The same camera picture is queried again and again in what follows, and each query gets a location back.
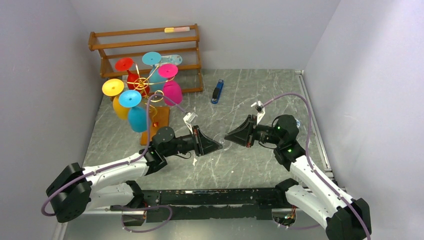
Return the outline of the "clear wine glass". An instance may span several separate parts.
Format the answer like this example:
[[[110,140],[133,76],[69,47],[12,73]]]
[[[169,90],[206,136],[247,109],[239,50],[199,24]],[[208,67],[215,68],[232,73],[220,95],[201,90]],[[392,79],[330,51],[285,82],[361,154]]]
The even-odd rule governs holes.
[[[226,133],[218,133],[213,137],[213,140],[222,145],[220,151],[227,151],[232,146],[232,142],[225,139]]]

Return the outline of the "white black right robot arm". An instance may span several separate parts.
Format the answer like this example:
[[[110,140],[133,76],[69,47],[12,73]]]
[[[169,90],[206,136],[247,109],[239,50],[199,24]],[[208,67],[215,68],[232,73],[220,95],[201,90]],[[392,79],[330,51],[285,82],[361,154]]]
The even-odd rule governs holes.
[[[276,185],[275,202],[303,210],[324,230],[330,240],[369,240],[372,234],[370,207],[363,198],[355,199],[338,187],[307,157],[297,141],[299,129],[292,115],[276,117],[272,126],[257,123],[249,115],[225,140],[250,148],[255,142],[274,144],[274,157],[300,179],[309,190],[289,178]]]

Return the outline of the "pink wine glass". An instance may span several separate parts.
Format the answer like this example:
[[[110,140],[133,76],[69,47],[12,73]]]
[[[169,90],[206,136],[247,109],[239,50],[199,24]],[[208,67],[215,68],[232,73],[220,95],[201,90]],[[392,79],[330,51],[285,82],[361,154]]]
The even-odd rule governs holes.
[[[167,63],[160,66],[157,71],[161,77],[167,79],[167,82],[162,88],[163,95],[165,96],[164,102],[169,106],[180,104],[183,100],[182,89],[174,80],[174,77],[179,71],[178,67],[174,64]]]

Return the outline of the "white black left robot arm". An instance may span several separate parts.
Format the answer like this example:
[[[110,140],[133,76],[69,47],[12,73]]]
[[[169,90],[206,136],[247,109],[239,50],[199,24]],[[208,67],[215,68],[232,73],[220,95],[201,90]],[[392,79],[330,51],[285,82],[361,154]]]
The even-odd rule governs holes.
[[[177,137],[169,127],[161,127],[149,146],[110,164],[82,167],[66,166],[46,189],[53,209],[52,217],[66,223],[88,210],[125,206],[137,210],[144,204],[138,178],[164,168],[166,158],[194,152],[198,157],[222,149],[222,144],[204,135],[195,125],[187,135]]]

